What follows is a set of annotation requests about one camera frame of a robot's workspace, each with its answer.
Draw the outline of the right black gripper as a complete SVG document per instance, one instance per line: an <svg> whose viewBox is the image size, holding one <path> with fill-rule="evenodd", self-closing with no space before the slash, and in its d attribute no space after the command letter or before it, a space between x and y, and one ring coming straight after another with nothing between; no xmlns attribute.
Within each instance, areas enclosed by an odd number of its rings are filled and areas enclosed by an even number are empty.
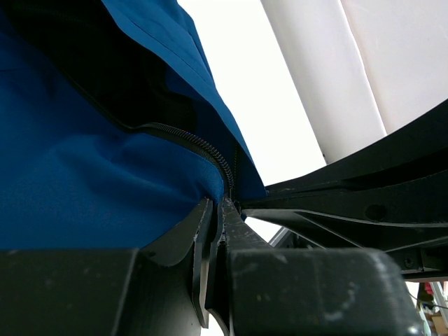
<svg viewBox="0 0 448 336"><path fill-rule="evenodd" d="M421 178L446 169L444 101L348 157L267 187L269 196L298 194L247 202L242 209L286 226L270 239L275 248L378 249L408 281L446 281L447 180ZM336 188L362 191L301 193ZM300 221L311 223L300 227Z"/></svg>

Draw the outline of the blue zip-up jacket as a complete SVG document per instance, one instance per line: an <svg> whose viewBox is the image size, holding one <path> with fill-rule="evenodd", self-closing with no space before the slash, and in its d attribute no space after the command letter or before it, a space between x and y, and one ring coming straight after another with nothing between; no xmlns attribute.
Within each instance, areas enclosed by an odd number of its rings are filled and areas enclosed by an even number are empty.
<svg viewBox="0 0 448 336"><path fill-rule="evenodd" d="M1 247L137 248L265 187L177 1L1 2Z"/></svg>

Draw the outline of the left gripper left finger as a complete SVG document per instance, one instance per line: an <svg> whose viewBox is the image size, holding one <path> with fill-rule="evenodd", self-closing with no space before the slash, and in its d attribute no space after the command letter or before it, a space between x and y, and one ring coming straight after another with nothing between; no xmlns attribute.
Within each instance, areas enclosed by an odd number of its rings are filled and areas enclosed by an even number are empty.
<svg viewBox="0 0 448 336"><path fill-rule="evenodd" d="M213 210L202 199L143 249L2 251L1 334L200 334Z"/></svg>

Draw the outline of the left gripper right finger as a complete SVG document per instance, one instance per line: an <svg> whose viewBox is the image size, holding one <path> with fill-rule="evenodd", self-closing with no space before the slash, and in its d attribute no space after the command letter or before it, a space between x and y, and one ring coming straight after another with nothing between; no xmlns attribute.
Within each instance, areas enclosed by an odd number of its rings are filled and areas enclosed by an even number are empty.
<svg viewBox="0 0 448 336"><path fill-rule="evenodd" d="M273 248L217 206L206 310L226 335L422 335L400 270L374 249Z"/></svg>

